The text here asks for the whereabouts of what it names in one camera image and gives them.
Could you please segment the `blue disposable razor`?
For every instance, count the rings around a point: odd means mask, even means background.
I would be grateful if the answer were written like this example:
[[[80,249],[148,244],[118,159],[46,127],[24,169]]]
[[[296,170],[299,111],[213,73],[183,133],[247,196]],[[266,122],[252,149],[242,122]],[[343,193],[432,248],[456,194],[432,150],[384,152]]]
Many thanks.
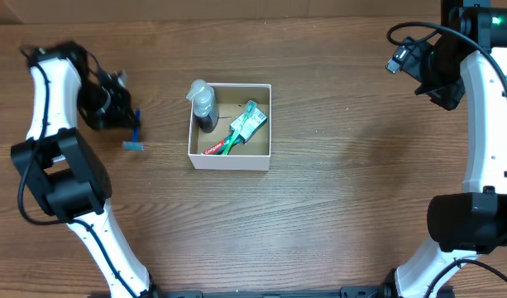
[[[140,141],[141,130],[141,110],[139,108],[135,111],[134,128],[132,129],[132,139],[124,141],[122,148],[128,151],[144,151],[144,145]]]

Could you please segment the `Colgate toothpaste tube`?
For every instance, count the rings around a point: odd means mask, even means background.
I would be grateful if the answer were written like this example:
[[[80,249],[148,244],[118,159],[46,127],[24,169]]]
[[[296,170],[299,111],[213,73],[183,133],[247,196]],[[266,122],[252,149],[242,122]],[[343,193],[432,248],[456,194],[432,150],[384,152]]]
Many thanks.
[[[227,149],[229,145],[232,145],[234,147],[235,145],[238,145],[242,143],[241,137],[236,137],[235,139],[232,139],[232,135],[228,135],[224,139],[222,139],[219,143],[213,145],[209,149],[202,151],[202,155],[222,155],[224,151]]]

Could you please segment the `green white toothbrush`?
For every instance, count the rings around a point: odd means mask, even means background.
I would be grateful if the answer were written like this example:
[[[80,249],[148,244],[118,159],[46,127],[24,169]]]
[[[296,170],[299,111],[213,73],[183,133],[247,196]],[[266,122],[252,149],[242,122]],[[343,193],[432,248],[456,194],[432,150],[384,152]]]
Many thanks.
[[[230,152],[234,142],[236,141],[236,139],[238,138],[238,136],[242,132],[242,129],[243,129],[244,125],[246,124],[248,118],[254,113],[254,111],[256,109],[256,105],[257,105],[257,103],[252,100],[249,100],[248,103],[246,104],[245,111],[243,113],[244,117],[243,117],[242,121],[240,122],[240,124],[237,126],[237,128],[233,131],[232,138],[222,153],[224,156],[226,156]]]

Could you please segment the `green white soap box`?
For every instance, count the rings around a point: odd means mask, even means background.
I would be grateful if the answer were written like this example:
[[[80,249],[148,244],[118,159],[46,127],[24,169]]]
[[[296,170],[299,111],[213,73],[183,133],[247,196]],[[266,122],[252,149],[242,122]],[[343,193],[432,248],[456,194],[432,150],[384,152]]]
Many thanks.
[[[238,137],[243,142],[248,142],[251,137],[267,122],[268,117],[256,107],[253,112],[249,115],[249,118],[245,123],[243,122],[246,113],[242,113],[230,124],[230,130],[235,132],[238,128],[241,129]]]

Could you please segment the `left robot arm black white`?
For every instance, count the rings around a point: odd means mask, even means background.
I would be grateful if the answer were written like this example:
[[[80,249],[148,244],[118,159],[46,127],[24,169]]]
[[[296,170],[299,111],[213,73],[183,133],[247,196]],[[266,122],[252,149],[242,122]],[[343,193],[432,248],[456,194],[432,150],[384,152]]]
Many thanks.
[[[117,223],[107,169],[78,130],[84,121],[95,131],[138,131],[126,73],[106,71],[74,41],[19,51],[34,83],[26,140],[11,148],[20,215],[35,226],[67,226],[97,264],[109,296],[161,297]]]

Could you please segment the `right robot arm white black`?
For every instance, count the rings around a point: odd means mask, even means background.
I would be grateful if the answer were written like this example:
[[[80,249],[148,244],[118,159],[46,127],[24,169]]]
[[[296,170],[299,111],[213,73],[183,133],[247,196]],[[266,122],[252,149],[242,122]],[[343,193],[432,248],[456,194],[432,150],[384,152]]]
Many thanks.
[[[416,79],[418,93],[441,108],[466,100],[462,189],[431,200],[428,238],[405,264],[379,286],[344,286],[344,297],[451,297],[454,274],[507,246],[507,8],[444,1],[429,30],[398,41],[386,67]]]

